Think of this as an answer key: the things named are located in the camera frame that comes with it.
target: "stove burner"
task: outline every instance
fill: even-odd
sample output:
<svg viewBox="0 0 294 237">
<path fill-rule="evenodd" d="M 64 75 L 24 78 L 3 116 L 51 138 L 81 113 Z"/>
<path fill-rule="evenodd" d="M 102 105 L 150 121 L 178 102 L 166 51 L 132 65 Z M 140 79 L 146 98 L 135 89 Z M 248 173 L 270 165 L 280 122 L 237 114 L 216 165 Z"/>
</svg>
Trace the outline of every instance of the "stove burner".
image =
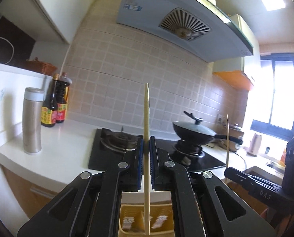
<svg viewBox="0 0 294 237">
<path fill-rule="evenodd" d="M 126 153 L 137 148 L 138 137 L 121 132 L 110 132 L 106 137 L 101 138 L 101 143 L 108 149 L 116 152 Z"/>
<path fill-rule="evenodd" d="M 174 149 L 180 153 L 184 153 L 190 156 L 204 156 L 202 147 L 193 143 L 189 143 L 184 140 L 179 140 L 175 145 Z"/>
</svg>

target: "cabinet handle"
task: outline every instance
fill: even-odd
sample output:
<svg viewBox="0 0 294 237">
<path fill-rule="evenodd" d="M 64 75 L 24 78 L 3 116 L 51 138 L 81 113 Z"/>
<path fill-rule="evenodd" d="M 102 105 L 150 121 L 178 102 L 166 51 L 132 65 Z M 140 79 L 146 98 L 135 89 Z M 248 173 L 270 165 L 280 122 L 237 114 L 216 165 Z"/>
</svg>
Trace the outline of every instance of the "cabinet handle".
<svg viewBox="0 0 294 237">
<path fill-rule="evenodd" d="M 40 189 L 36 188 L 35 186 L 32 186 L 32 187 L 30 188 L 30 191 L 31 191 L 31 192 L 34 192 L 34 193 L 36 193 L 36 194 L 38 194 L 38 195 L 41 195 L 41 196 L 43 196 L 43 197 L 46 197 L 46 198 L 48 198 L 48 199 L 53 199 L 53 198 L 56 196 L 56 195 L 54 195 L 54 194 L 52 194 L 52 193 L 49 193 L 49 192 L 46 192 L 46 191 L 40 190 Z"/>
</svg>

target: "wok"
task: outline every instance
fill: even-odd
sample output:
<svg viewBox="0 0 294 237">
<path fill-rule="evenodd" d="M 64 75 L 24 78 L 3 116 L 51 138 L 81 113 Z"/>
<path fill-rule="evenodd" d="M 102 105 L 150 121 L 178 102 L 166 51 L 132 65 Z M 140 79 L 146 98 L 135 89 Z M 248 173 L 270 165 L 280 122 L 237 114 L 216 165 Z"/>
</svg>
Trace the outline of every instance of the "wok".
<svg viewBox="0 0 294 237">
<path fill-rule="evenodd" d="M 212 129 L 200 125 L 200 123 L 203 121 L 202 118 L 196 118 L 193 116 L 193 113 L 188 113 L 186 111 L 184 111 L 184 113 L 190 118 L 194 119 L 195 123 L 183 121 L 172 122 L 175 133 L 182 140 L 196 145 L 203 145 L 213 141 L 214 139 L 227 139 L 226 135 L 216 134 Z M 242 140 L 236 137 L 230 136 L 229 140 L 242 145 Z"/>
</svg>

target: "pan handle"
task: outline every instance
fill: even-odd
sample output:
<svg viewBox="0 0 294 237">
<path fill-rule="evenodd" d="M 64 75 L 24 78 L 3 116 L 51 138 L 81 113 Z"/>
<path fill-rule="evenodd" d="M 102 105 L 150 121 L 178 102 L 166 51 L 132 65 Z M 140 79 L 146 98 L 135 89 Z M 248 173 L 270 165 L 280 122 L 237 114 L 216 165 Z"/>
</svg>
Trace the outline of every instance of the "pan handle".
<svg viewBox="0 0 294 237">
<path fill-rule="evenodd" d="M 184 111 L 184 114 L 186 114 L 190 118 L 194 119 L 196 125 L 199 125 L 204 120 L 202 118 L 196 118 L 195 116 L 193 116 L 193 113 L 189 113 L 189 112 Z"/>
<path fill-rule="evenodd" d="M 223 134 L 216 134 L 216 135 L 214 136 L 214 138 L 215 138 L 215 139 L 223 139 L 223 140 L 227 140 L 227 136 L 226 136 L 226 135 L 223 135 Z M 229 140 L 230 140 L 230 141 L 233 141 L 233 142 L 235 142 L 235 143 L 237 143 L 237 144 L 239 144 L 239 145 L 242 145 L 242 143 L 243 143 L 242 140 L 240 140 L 240 139 L 238 139 L 238 138 L 236 138 L 236 137 L 233 137 L 233 136 L 229 136 Z"/>
</svg>

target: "soy sauce bottle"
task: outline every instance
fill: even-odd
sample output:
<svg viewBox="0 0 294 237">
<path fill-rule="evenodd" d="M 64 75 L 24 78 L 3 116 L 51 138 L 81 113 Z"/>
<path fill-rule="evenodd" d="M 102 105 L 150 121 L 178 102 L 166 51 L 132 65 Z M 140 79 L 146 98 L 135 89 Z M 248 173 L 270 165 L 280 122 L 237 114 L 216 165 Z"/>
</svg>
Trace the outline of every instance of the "soy sauce bottle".
<svg viewBox="0 0 294 237">
<path fill-rule="evenodd" d="M 63 123 L 66 118 L 67 101 L 65 99 L 65 94 L 67 86 L 69 86 L 69 83 L 60 80 L 57 81 L 56 100 L 58 104 L 58 112 L 56 123 Z"/>
<path fill-rule="evenodd" d="M 46 127 L 53 127 L 56 124 L 58 104 L 56 100 L 56 86 L 59 74 L 53 76 L 52 84 L 47 92 L 46 99 L 42 105 L 41 124 Z"/>
<path fill-rule="evenodd" d="M 69 88 L 70 88 L 70 85 L 72 84 L 72 80 L 69 77 L 67 77 L 66 72 L 63 72 L 61 74 L 61 77 L 59 78 L 59 80 L 62 82 L 65 82 L 66 84 L 65 100 L 68 103 Z"/>
</svg>

